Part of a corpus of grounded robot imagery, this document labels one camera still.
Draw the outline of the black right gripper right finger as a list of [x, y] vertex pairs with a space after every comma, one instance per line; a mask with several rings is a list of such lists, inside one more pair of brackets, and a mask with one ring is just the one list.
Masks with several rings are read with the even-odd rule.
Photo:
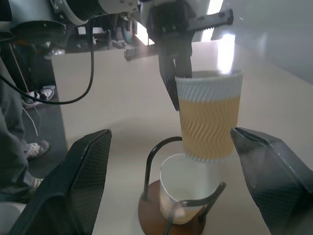
[[271, 235], [313, 235], [313, 171], [281, 139], [235, 127], [247, 189]]

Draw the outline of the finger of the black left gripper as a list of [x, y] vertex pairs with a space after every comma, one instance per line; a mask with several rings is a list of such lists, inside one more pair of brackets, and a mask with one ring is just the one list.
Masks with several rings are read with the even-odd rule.
[[192, 78], [192, 65], [189, 55], [180, 55], [175, 59], [176, 77]]
[[166, 90], [168, 92], [168, 95], [172, 101], [175, 110], [179, 111], [179, 100], [175, 81], [176, 67], [174, 64], [174, 60], [168, 55], [159, 54], [158, 61], [159, 61], [159, 72], [162, 81], [166, 87]]

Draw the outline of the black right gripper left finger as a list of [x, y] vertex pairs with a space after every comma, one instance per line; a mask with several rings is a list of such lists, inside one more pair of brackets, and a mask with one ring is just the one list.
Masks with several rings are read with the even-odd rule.
[[77, 140], [45, 177], [7, 235], [92, 235], [111, 139], [107, 129]]

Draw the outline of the tan and white ribbed cup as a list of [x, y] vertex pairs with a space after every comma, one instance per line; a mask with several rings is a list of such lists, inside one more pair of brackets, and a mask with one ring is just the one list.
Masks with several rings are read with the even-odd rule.
[[230, 157], [230, 130], [237, 126], [243, 73], [233, 70], [196, 71], [191, 78], [176, 77], [179, 117], [187, 157], [218, 163]]
[[185, 154], [167, 158], [160, 168], [160, 211], [167, 218], [181, 200], [199, 200], [215, 192], [221, 178], [213, 164], [196, 162]]

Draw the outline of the grey and white sneaker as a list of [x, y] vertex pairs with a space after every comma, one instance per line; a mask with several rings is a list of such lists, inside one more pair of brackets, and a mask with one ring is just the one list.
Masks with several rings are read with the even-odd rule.
[[24, 151], [28, 161], [37, 159], [43, 156], [50, 149], [50, 144], [47, 141], [40, 141], [34, 143], [28, 143], [26, 150]]

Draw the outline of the grey rounded object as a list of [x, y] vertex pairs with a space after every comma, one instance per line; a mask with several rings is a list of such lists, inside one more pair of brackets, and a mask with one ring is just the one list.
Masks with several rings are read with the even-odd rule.
[[0, 235], [7, 235], [26, 204], [0, 202]]

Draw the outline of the grey trouser leg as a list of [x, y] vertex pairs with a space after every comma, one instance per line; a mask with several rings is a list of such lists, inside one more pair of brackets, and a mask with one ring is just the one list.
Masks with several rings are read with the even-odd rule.
[[0, 81], [0, 201], [25, 203], [35, 178], [29, 173], [20, 96]]

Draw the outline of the white and black sneaker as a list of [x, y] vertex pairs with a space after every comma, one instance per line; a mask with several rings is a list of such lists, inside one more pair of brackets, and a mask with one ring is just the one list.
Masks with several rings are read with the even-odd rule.
[[[29, 96], [36, 98], [36, 99], [41, 99], [44, 101], [50, 101], [54, 94], [55, 94], [55, 86], [44, 86], [40, 90], [37, 91], [32, 91], [27, 93]], [[38, 101], [33, 101], [27, 97], [22, 96], [22, 106], [24, 108], [33, 108], [37, 105], [42, 104], [41, 102]]]

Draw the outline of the black round disc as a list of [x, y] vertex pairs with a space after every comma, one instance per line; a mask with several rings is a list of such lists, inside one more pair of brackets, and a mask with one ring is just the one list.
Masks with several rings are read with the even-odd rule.
[[63, 38], [65, 30], [62, 23], [54, 21], [29, 21], [11, 28], [17, 39], [32, 44], [58, 41]]

